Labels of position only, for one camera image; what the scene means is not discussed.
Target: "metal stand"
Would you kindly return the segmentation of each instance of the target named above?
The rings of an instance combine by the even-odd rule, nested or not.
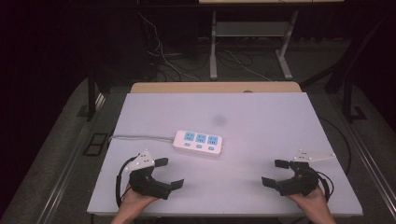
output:
[[[292,79],[289,66],[286,63],[285,53],[290,42],[297,16],[298,11],[293,11],[289,21],[222,22],[216,20],[216,11],[213,11],[210,50],[210,79],[218,79],[218,70],[216,65],[216,36],[283,36],[283,44],[280,49],[276,50],[276,57],[279,61],[280,67],[282,68],[285,79]]]

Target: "dark background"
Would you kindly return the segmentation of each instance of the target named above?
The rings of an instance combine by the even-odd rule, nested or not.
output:
[[[106,1],[79,0],[81,4]],[[196,4],[196,1],[165,3]],[[141,1],[143,5],[156,1]],[[296,40],[359,39],[387,14],[354,68],[355,83],[396,130],[396,55],[392,1],[346,1],[341,7],[302,7]],[[210,10],[143,11],[168,45],[194,53],[194,39],[210,35]],[[273,16],[287,17],[279,7]],[[267,19],[262,12],[226,10],[224,19]],[[67,1],[5,1],[0,5],[0,72],[2,86],[0,214],[7,209],[67,99],[90,71],[100,91],[131,85],[153,76],[146,46],[152,35],[131,9],[76,9]]]

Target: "wooden desk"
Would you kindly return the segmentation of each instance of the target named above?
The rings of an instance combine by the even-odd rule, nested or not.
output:
[[[295,203],[264,187],[261,177],[291,178],[293,171],[275,168],[274,160],[292,160],[300,148],[332,153],[306,93],[293,82],[136,83],[114,134],[173,137],[178,130],[222,136],[224,151],[209,158],[176,151],[168,142],[113,139],[87,211],[99,216],[117,212],[116,175],[126,160],[147,148],[154,159],[169,158],[167,166],[154,170],[155,179],[185,181],[182,189],[152,203],[142,216],[302,216]],[[362,214],[337,159],[311,166],[335,185],[329,202],[335,216]],[[125,173],[122,188],[127,181]]]
[[[301,92],[296,82],[155,82],[135,83],[131,93],[167,92]]]
[[[200,4],[258,4],[258,3],[330,3],[344,2],[344,0],[199,0]],[[285,79],[291,80],[292,75],[285,59],[286,49],[290,42],[294,24],[297,20],[298,10],[293,11],[289,21],[217,21],[216,11],[212,14],[212,35],[210,49],[210,79],[218,79],[218,68],[216,60],[216,36],[281,36],[283,43],[280,49],[276,50],[276,57],[282,69]]]

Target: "white power cable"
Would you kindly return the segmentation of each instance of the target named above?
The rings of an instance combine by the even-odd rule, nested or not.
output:
[[[116,134],[112,135],[108,138],[108,142],[110,143],[112,139],[120,139],[120,140],[158,140],[158,141],[167,141],[173,142],[175,138],[173,137],[163,137],[163,136],[153,136],[153,135],[125,135],[125,134]]]
[[[254,75],[257,75],[257,76],[259,76],[259,77],[263,77],[263,78],[265,78],[265,79],[267,79],[268,81],[273,81],[273,80],[271,80],[271,79],[269,79],[268,77],[265,77],[265,76],[263,76],[263,75],[261,75],[261,74],[258,74],[258,73],[256,73],[256,72],[253,72],[253,71],[251,71],[250,69],[248,69],[248,68],[246,68],[230,51],[228,51],[228,50],[224,50],[225,52],[227,52],[227,53],[229,53],[231,56],[233,56],[233,58],[239,63],[239,65],[241,65],[243,68],[245,68],[245,70],[247,70],[248,72],[250,72],[250,73],[252,73],[252,74],[254,74]]]

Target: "metal bar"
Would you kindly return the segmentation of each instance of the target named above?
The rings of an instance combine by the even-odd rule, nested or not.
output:
[[[100,94],[98,98],[102,99],[102,101],[99,102],[99,105],[97,105],[97,110],[99,111],[103,106],[103,103],[105,102],[105,98],[102,97],[102,94]],[[96,119],[97,116],[93,118],[93,122],[87,122],[82,128],[78,136],[77,142],[70,154],[70,157],[50,193],[46,206],[44,207],[43,211],[40,214],[40,217],[37,220],[37,224],[51,223],[51,220],[55,215],[56,209],[61,202],[67,185],[72,177],[72,171],[74,170],[75,164],[78,161],[78,157],[84,149],[84,143],[87,140],[89,132],[92,129],[92,125],[95,123],[94,121]]]
[[[213,11],[212,18],[212,36],[211,36],[211,45],[210,45],[210,79],[217,80],[218,79],[218,66],[216,62],[216,11]]]
[[[340,108],[334,98],[331,98],[331,102],[336,108]],[[382,175],[382,172],[376,165],[371,153],[369,152],[367,146],[362,141],[358,131],[353,126],[352,123],[348,122],[346,118],[343,116],[340,109],[335,109],[337,111],[338,117],[341,121],[344,122],[346,129],[349,131],[350,135],[352,136],[355,145],[357,146],[357,152],[361,157],[361,161],[363,162],[364,166],[366,167],[370,177],[372,178],[373,182],[375,183],[379,193],[381,194],[385,204],[387,205],[390,213],[392,214],[393,218],[396,221],[396,194],[393,189],[390,187],[387,179]]]

